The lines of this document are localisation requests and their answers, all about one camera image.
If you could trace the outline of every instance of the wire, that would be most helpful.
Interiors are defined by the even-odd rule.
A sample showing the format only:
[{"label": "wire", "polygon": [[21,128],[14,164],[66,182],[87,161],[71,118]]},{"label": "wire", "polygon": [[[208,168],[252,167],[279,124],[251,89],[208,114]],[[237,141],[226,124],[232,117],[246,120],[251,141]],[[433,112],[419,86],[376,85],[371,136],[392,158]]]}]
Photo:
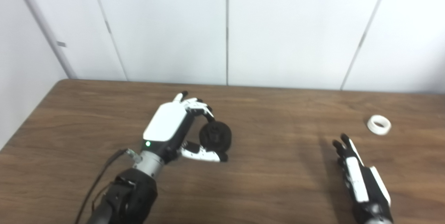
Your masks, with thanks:
[{"label": "wire", "polygon": [[105,171],[107,170],[107,168],[114,162],[116,161],[117,158],[119,158],[119,156],[122,156],[125,152],[127,151],[127,149],[120,149],[118,151],[116,151],[116,153],[114,153],[112,156],[110,156],[110,158],[108,158],[108,160],[105,162],[105,164],[102,166],[102,168],[100,169],[96,179],[94,180],[94,182],[92,183],[90,189],[88,190],[88,193],[85,196],[85,199],[82,202],[81,208],[79,209],[79,213],[78,216],[76,217],[76,221],[74,222],[74,224],[78,224],[81,216],[82,216],[82,212],[85,208],[86,203],[88,202],[89,197],[91,196],[92,191],[94,190],[94,188],[96,187],[97,183],[99,182],[99,180],[101,179],[102,175],[105,173]]},{"label": "wire", "polygon": [[96,197],[91,202],[91,212],[94,212],[94,203],[99,198],[99,196],[105,191],[105,189],[108,189],[113,182],[108,183],[106,186],[104,186],[102,189],[99,190],[99,192],[96,194]]}]

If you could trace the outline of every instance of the tape roll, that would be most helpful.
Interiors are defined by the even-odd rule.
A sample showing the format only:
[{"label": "tape roll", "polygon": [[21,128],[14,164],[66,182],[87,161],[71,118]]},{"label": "tape roll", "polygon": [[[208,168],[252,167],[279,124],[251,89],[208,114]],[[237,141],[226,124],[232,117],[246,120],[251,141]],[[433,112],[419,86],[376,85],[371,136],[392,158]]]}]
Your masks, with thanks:
[{"label": "tape roll", "polygon": [[374,134],[385,135],[391,129],[391,122],[382,115],[373,115],[369,118],[367,127]]}]

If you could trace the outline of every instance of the white wall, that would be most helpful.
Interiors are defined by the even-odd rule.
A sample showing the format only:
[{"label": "white wall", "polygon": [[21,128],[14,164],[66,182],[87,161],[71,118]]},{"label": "white wall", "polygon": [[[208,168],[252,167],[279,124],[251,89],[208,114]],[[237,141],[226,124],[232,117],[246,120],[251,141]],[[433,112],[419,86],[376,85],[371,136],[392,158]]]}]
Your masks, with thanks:
[{"label": "white wall", "polygon": [[229,85],[340,89],[377,0],[229,0]]},{"label": "white wall", "polygon": [[444,0],[382,0],[344,89],[445,93]]},{"label": "white wall", "polygon": [[226,0],[101,0],[130,81],[226,84]]},{"label": "white wall", "polygon": [[126,80],[97,0],[32,0],[75,78]]},{"label": "white wall", "polygon": [[77,78],[445,92],[442,0],[31,1]]},{"label": "white wall", "polygon": [[24,0],[0,0],[0,148],[66,78]]}]

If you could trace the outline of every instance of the black disc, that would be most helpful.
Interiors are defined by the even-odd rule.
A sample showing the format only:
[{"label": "black disc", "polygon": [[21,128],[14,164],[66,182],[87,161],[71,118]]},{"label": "black disc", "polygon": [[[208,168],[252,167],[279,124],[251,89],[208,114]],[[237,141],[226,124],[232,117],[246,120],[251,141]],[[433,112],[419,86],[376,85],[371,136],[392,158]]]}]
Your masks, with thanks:
[{"label": "black disc", "polygon": [[232,143],[232,131],[225,123],[212,121],[199,131],[199,143],[207,151],[226,152]]}]

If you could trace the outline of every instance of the wooden table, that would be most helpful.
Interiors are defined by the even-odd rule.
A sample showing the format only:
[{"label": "wooden table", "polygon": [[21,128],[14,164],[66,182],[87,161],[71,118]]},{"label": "wooden table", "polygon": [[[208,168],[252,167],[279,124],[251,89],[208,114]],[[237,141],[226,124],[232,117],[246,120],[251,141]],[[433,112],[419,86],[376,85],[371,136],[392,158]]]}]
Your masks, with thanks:
[{"label": "wooden table", "polygon": [[[106,159],[138,150],[183,90],[231,127],[229,162],[165,166],[147,223],[353,224],[331,146],[342,132],[378,168],[396,223],[444,223],[445,96],[83,80],[57,83],[0,152],[0,223],[72,223]],[[391,120],[387,136],[366,128],[374,114]],[[131,165],[118,160],[97,189]]]}]

